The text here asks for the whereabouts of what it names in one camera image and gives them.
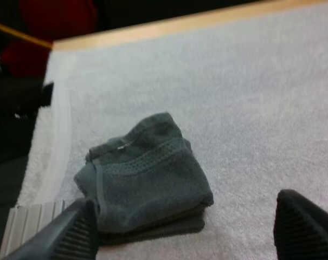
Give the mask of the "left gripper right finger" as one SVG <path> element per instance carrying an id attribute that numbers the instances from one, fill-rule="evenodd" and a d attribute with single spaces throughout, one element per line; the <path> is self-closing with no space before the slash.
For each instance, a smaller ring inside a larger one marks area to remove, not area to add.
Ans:
<path id="1" fill-rule="evenodd" d="M 277 258 L 328 259 L 328 212 L 295 190 L 281 190 L 276 202 Z"/>

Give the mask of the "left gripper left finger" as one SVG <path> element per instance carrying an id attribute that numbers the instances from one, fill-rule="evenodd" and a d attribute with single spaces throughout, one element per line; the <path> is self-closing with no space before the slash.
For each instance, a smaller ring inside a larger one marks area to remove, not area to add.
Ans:
<path id="1" fill-rule="evenodd" d="M 77 199 L 10 209 L 1 259 L 95 259 L 99 235 L 94 205 Z"/>

